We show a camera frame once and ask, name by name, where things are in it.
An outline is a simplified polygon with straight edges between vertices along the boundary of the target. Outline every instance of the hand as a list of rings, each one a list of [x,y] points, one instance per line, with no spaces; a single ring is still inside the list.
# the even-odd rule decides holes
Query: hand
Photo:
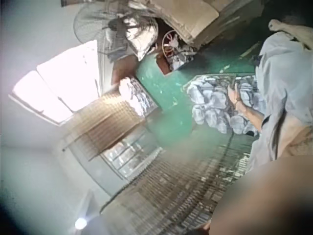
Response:
[[[227,87],[228,89],[228,97],[230,101],[234,104],[236,108],[236,104],[241,101],[240,93],[238,91],[238,84],[235,83],[235,89],[231,89],[230,86]]]
[[[271,20],[268,24],[270,31],[277,32],[282,31],[284,23],[281,23],[278,20]]]

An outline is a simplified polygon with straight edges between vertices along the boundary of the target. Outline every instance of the light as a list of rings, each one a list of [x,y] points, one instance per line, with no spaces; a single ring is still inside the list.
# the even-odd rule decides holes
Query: light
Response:
[[[84,218],[78,218],[75,222],[75,228],[78,230],[82,230],[87,226],[87,221]]]

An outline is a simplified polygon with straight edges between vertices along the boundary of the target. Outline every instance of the white wall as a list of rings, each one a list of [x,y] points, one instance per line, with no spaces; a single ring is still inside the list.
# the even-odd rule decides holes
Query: white wall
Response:
[[[46,151],[3,147],[1,204],[32,235],[68,235],[86,192]]]
[[[65,151],[61,149],[60,147],[55,148],[53,154],[56,156],[64,173],[77,184],[80,191],[87,192],[87,190],[91,190],[96,203],[101,207],[110,199],[110,196],[85,171],[68,148]]]
[[[1,8],[1,203],[30,234],[69,234],[89,189],[101,205],[109,196],[72,156],[51,153],[61,128],[8,95],[39,64],[80,44],[73,21],[81,6],[8,0]]]
[[[2,144],[50,148],[59,127],[10,100],[14,85],[29,71],[80,43],[73,21],[80,5],[62,8],[60,0],[10,0],[1,9]]]

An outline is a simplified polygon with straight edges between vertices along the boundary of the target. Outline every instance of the wrist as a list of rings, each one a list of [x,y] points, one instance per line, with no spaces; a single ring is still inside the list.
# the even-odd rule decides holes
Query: wrist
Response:
[[[241,113],[245,113],[246,105],[240,100],[237,103],[235,103],[235,109]]]

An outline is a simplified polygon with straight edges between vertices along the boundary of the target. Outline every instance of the clutter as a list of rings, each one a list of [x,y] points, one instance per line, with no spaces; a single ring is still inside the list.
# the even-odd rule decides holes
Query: clutter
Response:
[[[157,108],[157,104],[135,78],[126,77],[122,79],[119,92],[139,116],[146,117]]]
[[[168,63],[169,71],[175,71],[184,64],[192,61],[197,53],[194,48],[186,45],[178,34],[168,31],[162,40],[163,55]]]
[[[191,101],[195,104],[192,117],[199,125],[205,122],[219,132],[226,134],[233,130],[235,134],[258,134],[257,129],[247,118],[231,108],[227,95],[227,86],[231,79],[226,75],[201,75],[189,83],[186,89]],[[266,103],[257,91],[255,76],[234,77],[239,83],[239,92],[245,105],[265,113]]]

